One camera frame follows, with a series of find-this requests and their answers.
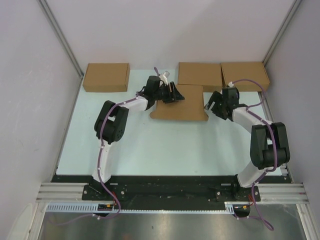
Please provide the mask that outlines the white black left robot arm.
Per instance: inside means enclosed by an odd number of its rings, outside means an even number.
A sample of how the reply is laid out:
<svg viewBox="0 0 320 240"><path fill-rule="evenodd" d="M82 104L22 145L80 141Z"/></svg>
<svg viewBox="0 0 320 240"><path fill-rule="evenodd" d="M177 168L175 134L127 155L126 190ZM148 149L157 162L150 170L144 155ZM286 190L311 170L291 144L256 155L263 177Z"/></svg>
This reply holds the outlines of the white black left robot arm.
<svg viewBox="0 0 320 240"><path fill-rule="evenodd" d="M168 81L169 75L168 71L150 75L146 85L129 100L104 102L94 124L96 137L100 140L97 167L92 174L93 179L99 182L93 188L93 194L98 199L105 200L110 196L111 188L105 183L111 178L112 155L116 142L125 133L129 114L149 110L157 101L171 104L185 99L175 83Z"/></svg>

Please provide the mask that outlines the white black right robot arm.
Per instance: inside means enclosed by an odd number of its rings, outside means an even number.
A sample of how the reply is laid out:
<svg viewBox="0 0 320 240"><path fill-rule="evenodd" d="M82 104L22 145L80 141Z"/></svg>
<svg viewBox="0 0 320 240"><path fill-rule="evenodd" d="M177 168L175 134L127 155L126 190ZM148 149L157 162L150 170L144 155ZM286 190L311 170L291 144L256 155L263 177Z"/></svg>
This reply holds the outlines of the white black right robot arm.
<svg viewBox="0 0 320 240"><path fill-rule="evenodd" d="M225 87L222 92L214 91L204 108L250 133L250 162L236 175L237 184L230 188L231 196L242 201L248 196L249 187L288 163L291 153L285 124L263 119L248 105L240 104L239 100L240 93L236 87Z"/></svg>

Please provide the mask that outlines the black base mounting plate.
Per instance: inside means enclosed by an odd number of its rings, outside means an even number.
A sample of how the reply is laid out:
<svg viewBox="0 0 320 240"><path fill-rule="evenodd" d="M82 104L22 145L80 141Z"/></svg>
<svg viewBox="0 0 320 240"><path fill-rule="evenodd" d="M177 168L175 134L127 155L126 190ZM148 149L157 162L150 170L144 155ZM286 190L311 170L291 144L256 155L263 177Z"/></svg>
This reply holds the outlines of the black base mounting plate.
<svg viewBox="0 0 320 240"><path fill-rule="evenodd" d="M52 183L83 184L83 201L112 201L124 210L214 210L223 202L247 202L251 188L225 176L112 176L104 185L89 175L54 175Z"/></svg>

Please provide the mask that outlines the aluminium corner post left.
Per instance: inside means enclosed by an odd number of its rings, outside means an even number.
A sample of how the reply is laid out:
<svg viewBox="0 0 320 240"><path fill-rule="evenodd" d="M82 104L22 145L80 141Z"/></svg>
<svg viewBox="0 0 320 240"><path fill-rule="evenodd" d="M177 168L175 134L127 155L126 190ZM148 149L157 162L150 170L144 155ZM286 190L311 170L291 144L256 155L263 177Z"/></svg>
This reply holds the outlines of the aluminium corner post left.
<svg viewBox="0 0 320 240"><path fill-rule="evenodd" d="M78 63L76 56L74 55L74 52L68 43L67 38L65 37L65 34L63 33L60 24L58 23L49 3L47 0L37 0L36 1L39 4L40 9L42 10L44 16L46 17L50 27L52 28L56 38L58 39L60 45L62 46L62 49L66 53L68 59L70 60L73 68L75 69L77 75L82 79L84 76L84 72L82 71L80 64Z"/></svg>

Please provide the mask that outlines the aluminium corner post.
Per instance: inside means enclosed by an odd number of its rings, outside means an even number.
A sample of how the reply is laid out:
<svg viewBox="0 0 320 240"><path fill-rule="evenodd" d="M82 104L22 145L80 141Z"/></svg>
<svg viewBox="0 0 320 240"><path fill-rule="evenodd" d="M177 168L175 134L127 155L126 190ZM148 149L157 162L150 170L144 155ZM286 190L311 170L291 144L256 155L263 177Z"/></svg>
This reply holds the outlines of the aluminium corner post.
<svg viewBox="0 0 320 240"><path fill-rule="evenodd" d="M291 24L292 20L294 19L296 13L299 11L301 5L303 4L304 0L294 0L292 5L290 6L287 14L285 15L284 20L282 21L273 41L268 48L264 58L263 58L263 65L266 67L268 62L270 61L273 53L275 52L279 42L283 38L284 34L286 33L289 25Z"/></svg>
<svg viewBox="0 0 320 240"><path fill-rule="evenodd" d="M47 0L37 0L36 1L39 4L40 9L42 10L44 16L46 17L50 27L52 28L56 38L58 39L60 45L62 46L62 49L66 53L68 59L70 60L73 68L75 69L77 75L82 79L84 76L84 72L82 71L80 64L78 63L76 56L74 55L74 52L68 43L67 38L65 37L65 34L63 33L60 24L58 23L49 3Z"/></svg>

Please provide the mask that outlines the aluminium corner post right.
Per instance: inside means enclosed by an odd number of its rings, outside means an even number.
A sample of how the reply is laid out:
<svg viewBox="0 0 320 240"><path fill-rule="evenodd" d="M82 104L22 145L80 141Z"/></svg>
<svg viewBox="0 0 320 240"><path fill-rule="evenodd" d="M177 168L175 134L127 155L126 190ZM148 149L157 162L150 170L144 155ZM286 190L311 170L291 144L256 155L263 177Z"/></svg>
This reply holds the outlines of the aluminium corner post right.
<svg viewBox="0 0 320 240"><path fill-rule="evenodd" d="M263 58L263 65L266 67L268 62L270 61L273 53L275 52L279 42L283 38L284 34L286 33L289 25L291 24L292 20L294 19L296 13L299 11L301 5L303 4L304 0L294 0L292 5L290 6L287 14L285 15L284 20L282 21L273 41L268 48L264 58Z"/></svg>

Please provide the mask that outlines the cardboard box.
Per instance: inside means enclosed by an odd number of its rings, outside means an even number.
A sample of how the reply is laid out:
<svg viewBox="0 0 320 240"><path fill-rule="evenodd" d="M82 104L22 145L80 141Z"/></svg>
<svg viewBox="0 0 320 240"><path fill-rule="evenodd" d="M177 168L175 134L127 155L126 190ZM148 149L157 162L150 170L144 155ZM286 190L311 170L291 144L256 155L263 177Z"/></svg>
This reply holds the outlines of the cardboard box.
<svg viewBox="0 0 320 240"><path fill-rule="evenodd" d="M265 91L270 86L270 80L262 62L222 62L220 65L224 87L227 87L230 82L242 79L255 81Z"/></svg>
<svg viewBox="0 0 320 240"><path fill-rule="evenodd" d="M204 110L204 93L201 85L178 84L177 90L184 100L173 103L158 101L149 116L152 119L170 121L206 122L209 117Z"/></svg>
<svg viewBox="0 0 320 240"><path fill-rule="evenodd" d="M127 92L129 63L89 63L82 86L88 93Z"/></svg>
<svg viewBox="0 0 320 240"><path fill-rule="evenodd" d="M178 84L202 86L204 93L220 92L223 88L219 63L180 62Z"/></svg>

